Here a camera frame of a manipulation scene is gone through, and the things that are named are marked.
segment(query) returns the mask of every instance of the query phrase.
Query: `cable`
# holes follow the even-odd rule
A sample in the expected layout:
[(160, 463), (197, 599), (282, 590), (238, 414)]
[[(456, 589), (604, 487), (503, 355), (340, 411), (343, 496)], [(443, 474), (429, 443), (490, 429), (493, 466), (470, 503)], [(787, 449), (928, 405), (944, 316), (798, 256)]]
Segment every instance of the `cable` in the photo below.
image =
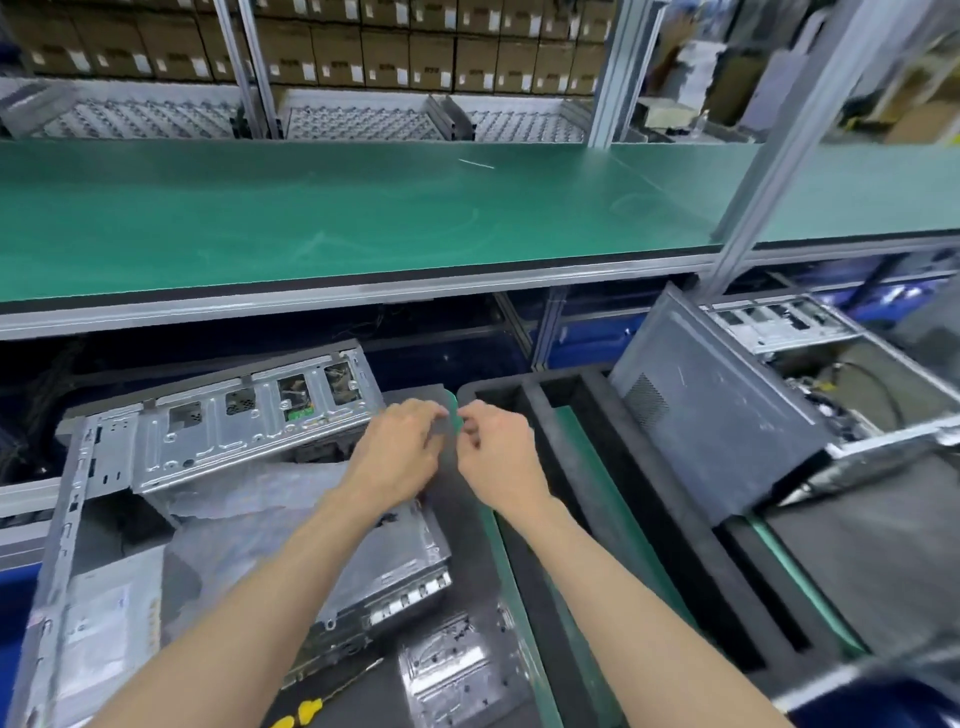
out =
[(897, 426), (897, 429), (904, 429), (906, 427), (906, 418), (903, 416), (903, 410), (900, 408), (900, 403), (897, 401), (897, 398), (894, 397), (894, 393), (890, 391), (890, 388), (886, 385), (886, 382), (884, 382), (883, 379), (863, 365), (856, 364), (852, 361), (836, 362), (830, 368), (830, 383), (833, 386), (837, 385), (837, 380), (840, 378), (840, 370), (844, 367), (856, 369), (866, 378), (873, 380), (876, 386), (879, 387), (880, 391), (883, 393), (883, 397), (887, 400), (887, 404), (890, 406), (890, 411), (893, 413), (894, 424)]

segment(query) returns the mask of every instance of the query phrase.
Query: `person's left hand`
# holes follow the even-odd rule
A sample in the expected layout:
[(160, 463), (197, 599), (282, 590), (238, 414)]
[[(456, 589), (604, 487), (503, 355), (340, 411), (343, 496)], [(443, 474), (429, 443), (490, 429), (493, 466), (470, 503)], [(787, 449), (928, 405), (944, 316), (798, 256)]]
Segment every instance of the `person's left hand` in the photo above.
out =
[(446, 415), (434, 401), (391, 404), (367, 425), (340, 488), (376, 517), (415, 496), (437, 471), (444, 436), (431, 436), (430, 427)]

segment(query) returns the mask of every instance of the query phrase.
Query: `person's right hand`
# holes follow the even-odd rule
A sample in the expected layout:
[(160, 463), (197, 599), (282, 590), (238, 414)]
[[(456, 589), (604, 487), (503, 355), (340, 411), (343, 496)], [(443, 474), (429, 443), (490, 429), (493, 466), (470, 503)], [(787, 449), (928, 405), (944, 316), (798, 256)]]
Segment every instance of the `person's right hand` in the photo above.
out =
[(480, 400), (458, 414), (457, 465), (473, 492), (510, 522), (537, 513), (552, 497), (527, 419)]

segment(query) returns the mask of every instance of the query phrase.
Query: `gray side panel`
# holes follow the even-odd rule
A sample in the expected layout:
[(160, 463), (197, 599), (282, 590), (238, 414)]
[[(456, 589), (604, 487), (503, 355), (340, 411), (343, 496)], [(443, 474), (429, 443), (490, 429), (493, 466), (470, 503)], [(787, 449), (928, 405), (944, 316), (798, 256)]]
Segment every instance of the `gray side panel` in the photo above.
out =
[(832, 439), (778, 376), (668, 286), (610, 376), (712, 525)]

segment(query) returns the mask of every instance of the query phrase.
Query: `forearm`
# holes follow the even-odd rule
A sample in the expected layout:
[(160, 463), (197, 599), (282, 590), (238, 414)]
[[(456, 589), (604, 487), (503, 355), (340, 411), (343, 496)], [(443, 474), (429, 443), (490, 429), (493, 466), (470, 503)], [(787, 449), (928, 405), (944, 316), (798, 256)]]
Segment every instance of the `forearm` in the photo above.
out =
[(378, 514), (328, 492), (283, 549), (117, 693), (92, 728), (255, 728), (343, 565)]
[(591, 539), (558, 500), (505, 515), (563, 595), (631, 725), (789, 726), (719, 652)]

